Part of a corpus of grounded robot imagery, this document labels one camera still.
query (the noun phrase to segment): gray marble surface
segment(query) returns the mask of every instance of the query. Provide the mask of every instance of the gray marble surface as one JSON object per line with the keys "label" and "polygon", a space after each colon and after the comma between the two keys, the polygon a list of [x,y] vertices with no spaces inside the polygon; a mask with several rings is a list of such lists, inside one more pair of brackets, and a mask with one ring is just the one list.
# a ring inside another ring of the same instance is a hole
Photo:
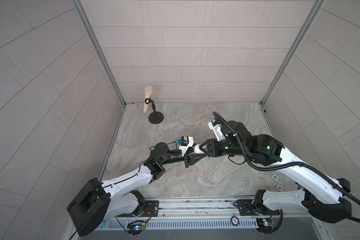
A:
{"label": "gray marble surface", "polygon": [[[157,111],[164,114],[159,124],[148,122],[151,108],[146,114],[142,109],[142,104],[127,105],[103,180],[137,168],[149,156],[149,147],[158,142],[192,136],[196,144],[201,144],[216,138],[208,128],[208,122],[214,118],[213,111],[227,121],[242,122],[253,135],[271,135],[258,103],[157,103]],[[169,148],[175,149],[175,145],[170,144]],[[240,156],[232,159],[243,161]],[[144,197],[254,195],[258,189],[275,191],[278,183],[285,191],[297,189],[294,181],[280,172],[259,172],[247,164],[233,164],[226,156],[205,157],[189,168],[183,162],[167,164],[164,168],[162,177],[139,188]],[[279,176],[279,181],[271,179],[273,173]]]}

